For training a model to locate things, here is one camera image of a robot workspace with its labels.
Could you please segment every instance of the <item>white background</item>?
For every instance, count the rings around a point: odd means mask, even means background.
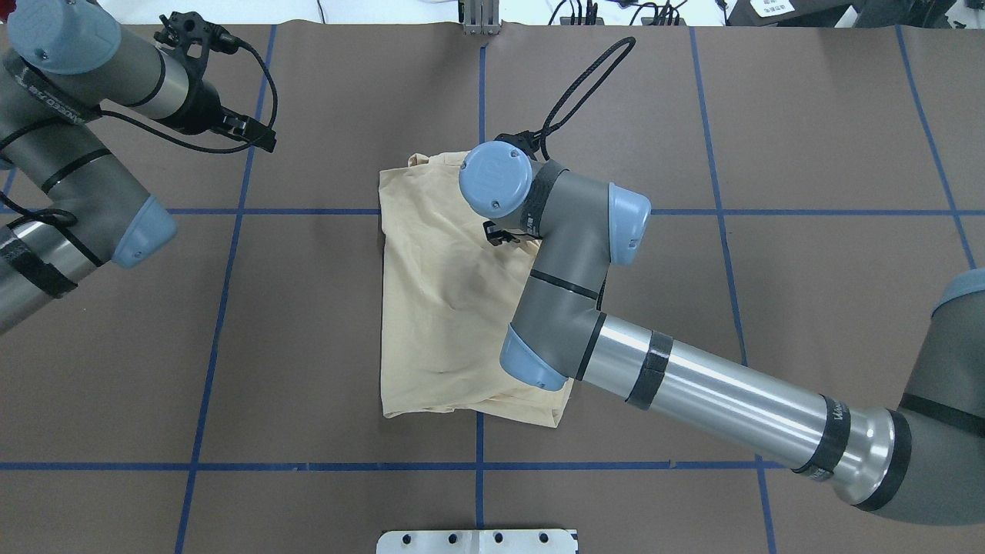
[[[315,0],[101,0],[101,5],[125,24],[153,24],[159,14],[196,11],[209,21],[217,23],[282,23],[303,19],[318,22],[318,6]],[[442,21],[458,21],[456,2],[449,0],[321,0],[328,23],[338,24],[420,24]],[[545,25],[557,0],[500,0],[499,12],[504,21],[527,25]],[[599,17],[606,25],[626,25],[635,8],[620,9],[619,4],[603,0]],[[560,15],[570,10],[561,8]],[[649,17],[652,9],[644,9],[640,16]],[[714,0],[688,0],[681,7],[681,15],[690,26],[721,26],[722,12]],[[964,0],[957,0],[948,12],[952,21],[958,20],[970,28],[981,29],[983,19],[980,10],[964,7]]]

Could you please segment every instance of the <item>black cable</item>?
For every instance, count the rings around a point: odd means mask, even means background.
[[[21,207],[17,202],[10,199],[9,196],[0,191],[0,202],[4,206],[19,214],[21,217],[7,224],[7,227],[14,229],[21,224],[28,221],[37,221],[45,225],[50,225],[56,229],[66,229],[72,227],[73,225],[79,223],[79,219],[75,217],[72,212],[66,212],[65,210],[58,210],[55,208],[45,208],[43,210],[37,210],[33,212],[27,208]],[[58,218],[65,218],[64,221],[59,221]]]
[[[650,22],[650,25],[666,25],[666,21],[671,17],[672,9],[673,6],[671,6],[670,0],[667,0],[667,2],[660,8],[660,14],[656,17],[656,19]]]
[[[560,7],[563,6],[565,2],[570,2],[570,0],[560,0],[560,2],[558,2],[558,6],[555,8],[554,12],[551,14],[551,19],[548,21],[548,25],[553,25],[554,24],[554,18],[558,16],[558,12],[560,11]]]
[[[927,24],[929,23],[930,20],[930,14],[934,11],[934,6],[936,5],[937,5],[937,0],[930,0],[930,4],[927,5],[927,13],[924,14],[924,20],[923,23],[920,24],[920,27],[924,29],[927,28]]]
[[[715,0],[715,4],[722,9],[722,17],[725,19],[725,27],[729,27],[729,13],[726,11],[729,8],[729,3],[725,0]]]
[[[561,119],[561,121],[552,124],[552,121],[554,120],[555,116],[558,115],[560,109],[564,106],[567,100],[571,98],[571,95],[574,94],[574,92],[578,89],[578,87],[580,87],[581,84],[584,83],[585,80],[588,79],[588,77],[592,73],[594,73],[595,70],[597,70],[599,66],[602,65],[603,62],[609,59],[609,57],[612,56],[613,53],[616,52],[616,50],[620,49],[623,46],[626,46],[626,49],[623,50],[623,52],[619,55],[619,57],[616,58],[616,61],[614,61],[612,65],[609,66],[609,69],[607,69],[605,73],[602,74],[602,77],[599,77],[599,80],[596,81],[594,85],[592,85],[592,88],[590,88],[588,92],[585,93],[585,96],[581,97],[581,100],[579,100],[578,103],[574,105],[571,111],[569,111],[567,115]],[[625,57],[629,55],[629,53],[632,51],[632,48],[634,46],[636,46],[636,38],[632,36],[627,36],[626,38],[619,40],[618,42],[610,46],[608,50],[606,50],[601,56],[598,57],[598,59],[592,62],[592,65],[588,66],[588,69],[586,69],[580,76],[578,76],[578,78],[574,80],[574,83],[571,83],[571,86],[568,87],[566,91],[564,91],[564,94],[561,95],[560,100],[558,100],[558,103],[555,104],[553,108],[551,108],[551,113],[549,113],[547,119],[544,120],[544,125],[541,127],[541,131],[539,133],[540,135],[539,138],[541,142],[540,150],[541,150],[541,154],[544,155],[544,160],[549,160],[551,158],[551,155],[548,153],[548,135],[560,129],[565,123],[567,123],[569,119],[571,119],[573,115],[575,115],[575,113],[582,107],[582,105],[585,104],[593,94],[595,94],[595,91],[602,86],[602,83],[604,83],[605,80],[609,78],[609,75],[612,74],[612,72],[616,70],[619,64],[623,62]]]
[[[274,78],[270,75],[270,68],[268,68],[266,62],[263,61],[263,57],[260,55],[260,52],[257,52],[256,48],[254,48],[252,45],[241,39],[239,40],[239,46],[241,46],[244,50],[248,51],[249,53],[253,54],[253,57],[256,58],[256,61],[260,63],[260,67],[263,69],[263,75],[264,77],[267,78],[267,83],[270,86],[270,95],[273,99],[273,105],[271,106],[271,110],[270,110],[270,121],[267,123],[267,131],[265,131],[262,135],[254,138],[253,140],[247,142],[246,144],[237,146],[235,148],[206,148],[204,146],[198,146],[195,144],[185,142],[181,139],[174,138],[166,133],[162,133],[158,129],[151,127],[150,125],[144,123],[143,121],[138,121],[137,119],[134,119],[129,115],[119,113],[118,111],[101,109],[99,113],[101,115],[107,115],[109,117],[115,117],[116,119],[126,121],[127,123],[140,127],[141,129],[157,137],[165,139],[167,142],[171,144],[175,144],[177,146],[187,148],[188,150],[193,150],[195,152],[202,152],[204,154],[235,154],[236,152],[242,152],[243,150],[246,150],[247,148],[254,146],[256,143],[264,139],[268,134],[273,132],[274,122],[277,121],[277,107],[280,101],[277,96],[277,86],[274,84]]]
[[[11,143],[13,143],[15,140],[23,137],[24,135],[32,131],[37,131],[38,129],[41,129],[43,127],[48,127],[50,125],[56,125],[56,124],[67,124],[67,123],[61,117],[55,116],[55,117],[49,117],[48,119],[35,121],[30,125],[22,127],[21,129],[18,129],[17,131],[11,133],[10,136],[4,138],[3,140],[0,140],[0,151],[3,151],[5,148],[10,146]],[[52,227],[59,229],[72,227],[73,225],[79,222],[78,218],[76,218],[73,213],[66,212],[65,210],[46,208],[43,210],[38,210],[36,212],[33,212],[27,208],[23,208],[17,202],[11,200],[9,196],[3,193],[3,191],[0,191],[0,203],[2,203],[4,206],[7,206],[7,208],[12,210],[13,212],[20,214],[21,216],[17,220],[7,225],[11,229],[14,229],[15,227],[27,221],[37,221],[39,223],[50,225]],[[59,221],[58,218],[64,218],[65,221]]]
[[[653,8],[653,19],[657,19],[657,11],[660,10],[660,6],[657,6],[656,2],[643,2],[636,7],[636,12],[632,14],[632,19],[629,20],[630,25],[636,23],[636,16],[643,11],[643,8]]]

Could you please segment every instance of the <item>folded fabric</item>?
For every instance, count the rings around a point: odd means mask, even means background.
[[[492,246],[458,188],[466,152],[417,154],[379,176],[383,234],[383,415],[460,408],[556,427],[571,391],[499,366],[539,245]]]

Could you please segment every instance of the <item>black tape band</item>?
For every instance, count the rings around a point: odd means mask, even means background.
[[[985,418],[974,414],[906,392],[903,393],[903,398],[899,401],[899,407],[936,419],[945,425],[961,429],[965,433],[985,438]]]
[[[592,337],[588,339],[588,346],[585,347],[585,354],[581,357],[581,365],[578,366],[578,374],[574,376],[576,381],[581,381],[585,377],[585,370],[588,369],[588,361],[592,359],[592,352],[595,351],[595,344],[599,342],[599,333],[602,332],[602,325],[606,324],[606,315],[599,312],[599,318],[595,320],[595,328],[592,329]]]
[[[674,339],[653,331],[650,334],[650,348],[643,359],[643,367],[639,370],[639,377],[636,384],[632,387],[629,398],[625,401],[630,406],[646,410],[653,403],[653,397],[657,395],[660,383],[664,381],[664,374],[667,371],[667,363],[671,359],[671,349],[674,347]]]
[[[534,182],[530,185],[530,194],[523,202],[523,226],[527,235],[538,239],[541,237],[541,217],[544,215],[544,207],[548,205],[548,197],[551,196],[555,181],[566,171],[565,166],[551,160],[534,176]]]
[[[824,421],[824,432],[821,441],[814,450],[814,455],[803,466],[794,469],[794,473],[806,473],[815,481],[826,481],[834,475],[834,468],[848,447],[848,436],[852,429],[852,414],[848,406],[840,400],[824,398],[827,407],[827,419]]]
[[[554,275],[548,275],[547,273],[544,273],[543,271],[537,271],[536,269],[531,269],[530,270],[530,276],[533,277],[534,279],[539,279],[541,281],[544,281],[545,283],[554,285],[556,287],[561,287],[561,288],[563,288],[563,289],[565,289],[567,291],[571,291],[572,293],[579,294],[579,295],[581,295],[583,297],[590,298],[593,301],[598,301],[599,300],[599,293],[596,293],[595,291],[590,291],[590,290],[588,290],[588,289],[586,289],[584,287],[575,285],[574,283],[565,281],[563,279],[559,279],[559,278],[555,277]]]
[[[51,118],[48,118],[48,119],[42,119],[40,121],[35,121],[34,123],[32,123],[30,125],[25,125],[24,127],[21,127],[20,129],[14,131],[13,133],[11,133],[11,134],[7,135],[6,137],[4,137],[3,140],[0,140],[0,151],[3,151],[5,148],[7,148],[11,144],[13,144],[15,140],[23,137],[26,134],[28,134],[30,132],[33,132],[33,131],[37,131],[38,129],[42,129],[44,127],[49,127],[49,126],[54,125],[56,123],[64,123],[64,121],[62,120],[61,117],[51,117]]]
[[[58,230],[58,233],[60,233],[61,236],[64,237],[66,241],[68,241],[72,246],[75,247],[76,250],[78,250],[83,256],[85,256],[86,259],[92,263],[92,265],[94,265],[95,267],[102,267],[104,264],[106,264],[105,261],[99,259],[99,256],[97,256],[95,252],[93,252],[92,250],[89,249],[88,246],[83,244],[82,241],[80,241],[79,238],[75,236],[75,234],[69,231],[68,228],[56,227],[55,229]]]
[[[44,183],[41,184],[40,187],[41,191],[47,194],[52,188],[54,188],[56,184],[58,184],[59,181],[61,181],[68,175],[72,174],[72,172],[74,172],[78,168],[81,168],[82,166],[88,164],[89,162],[94,162],[95,160],[98,160],[103,156],[109,156],[110,154],[111,152],[109,152],[108,149],[100,148],[98,150],[94,150],[90,152],[89,154],[83,156],[82,158],[79,158],[78,160],[75,160],[74,162],[69,162],[64,168],[58,170],[58,172],[50,176]]]
[[[143,100],[133,104],[124,104],[126,107],[137,107],[140,105],[144,105],[150,102],[151,100],[153,100],[154,97],[157,96],[158,93],[161,91],[161,87],[164,86],[164,76],[166,75],[167,67],[164,66],[165,54],[160,50],[158,50],[158,54],[161,56],[161,76],[158,77],[158,83],[154,85],[154,89],[151,91],[150,94],[146,95]]]
[[[0,227],[0,259],[51,298],[62,298],[79,286],[55,266],[45,263],[6,227]]]
[[[906,423],[903,414],[889,410],[889,417],[892,418],[893,434],[892,458],[889,459],[889,469],[883,482],[879,484],[876,492],[872,496],[855,505],[855,508],[863,512],[874,512],[882,508],[896,496],[899,485],[903,484],[906,477],[906,470],[910,466],[910,454],[912,452],[913,438],[910,435],[910,424]]]
[[[99,112],[96,109],[82,104],[72,95],[48,81],[44,74],[25,61],[15,50],[11,50],[4,56],[3,65],[14,77],[14,81],[23,87],[33,99],[44,104],[69,123],[85,125],[90,121],[99,119]]]
[[[599,289],[599,300],[595,301],[595,310],[602,311],[602,297],[606,295],[606,282],[609,281],[609,270],[606,270],[606,278],[602,280],[602,288]]]

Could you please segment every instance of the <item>robotic arm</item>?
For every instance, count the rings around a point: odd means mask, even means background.
[[[632,263],[643,238],[645,197],[499,140],[469,154],[459,182],[491,220],[491,242],[543,241],[499,358],[515,378],[547,390],[592,383],[827,481],[879,516],[985,521],[985,270],[949,286],[899,408],[852,410],[601,312],[610,264]]]
[[[177,232],[158,199],[86,128],[102,114],[127,119],[101,111],[100,102],[184,134],[208,130],[246,143],[203,152],[254,145],[272,152],[276,138],[269,126],[223,107],[202,79],[210,50],[242,46],[260,58],[198,14],[162,16],[156,39],[173,49],[120,27],[95,0],[4,0],[0,20],[14,45],[0,69],[0,166],[20,168],[53,201],[32,212],[3,197],[22,217],[0,228],[2,334],[107,261],[133,267]],[[197,58],[188,53],[196,44]]]

